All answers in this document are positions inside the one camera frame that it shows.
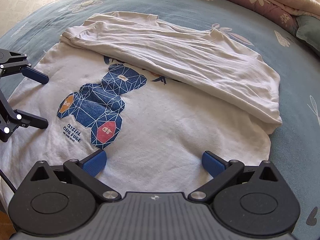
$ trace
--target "blue bear print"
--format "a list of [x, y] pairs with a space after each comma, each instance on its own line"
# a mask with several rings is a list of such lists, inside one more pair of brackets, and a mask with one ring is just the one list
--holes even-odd
[[[104, 56], [106, 64], [110, 58]], [[122, 124], [120, 113], [125, 102], [121, 95], [139, 89], [147, 78], [132, 68], [112, 64], [101, 83], [87, 83], [69, 94], [60, 104], [57, 116], [73, 115], [77, 122], [91, 128], [91, 144], [103, 149], [117, 137]]]

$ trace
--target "bed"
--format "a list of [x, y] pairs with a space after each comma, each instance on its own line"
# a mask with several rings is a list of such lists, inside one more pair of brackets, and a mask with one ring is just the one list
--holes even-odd
[[[300, 203], [294, 236], [316, 239], [320, 235], [316, 220], [320, 201], [319, 57], [280, 26], [227, 0], [57, 0], [18, 23], [0, 38], [0, 46], [28, 54], [35, 66], [67, 27], [81, 25], [94, 13], [110, 11], [156, 14], [196, 30], [216, 28], [261, 54], [279, 73], [283, 125], [270, 135], [269, 159]], [[7, 98], [22, 79], [20, 74], [1, 78], [0, 88]]]

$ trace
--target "orange hexagon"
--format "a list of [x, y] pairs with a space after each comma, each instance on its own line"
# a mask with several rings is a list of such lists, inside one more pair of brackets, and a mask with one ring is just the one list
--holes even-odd
[[67, 97], [64, 102], [63, 102], [63, 105], [61, 106], [59, 112], [60, 113], [63, 113], [64, 111], [68, 110], [69, 107], [72, 105], [73, 103], [73, 95]]

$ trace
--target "silver bolt head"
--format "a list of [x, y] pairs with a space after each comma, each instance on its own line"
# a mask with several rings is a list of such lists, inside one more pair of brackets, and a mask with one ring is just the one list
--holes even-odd
[[119, 194], [113, 190], [108, 190], [102, 194], [102, 196], [106, 199], [115, 199], [116, 197], [118, 197], [118, 195]]
[[194, 191], [190, 195], [193, 199], [204, 199], [207, 196], [206, 193], [202, 191]]

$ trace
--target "red hexagon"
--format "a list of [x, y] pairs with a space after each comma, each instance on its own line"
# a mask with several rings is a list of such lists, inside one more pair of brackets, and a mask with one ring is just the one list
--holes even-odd
[[106, 143], [115, 135], [115, 131], [116, 131], [115, 121], [105, 122], [102, 126], [98, 128], [97, 139], [102, 143]]

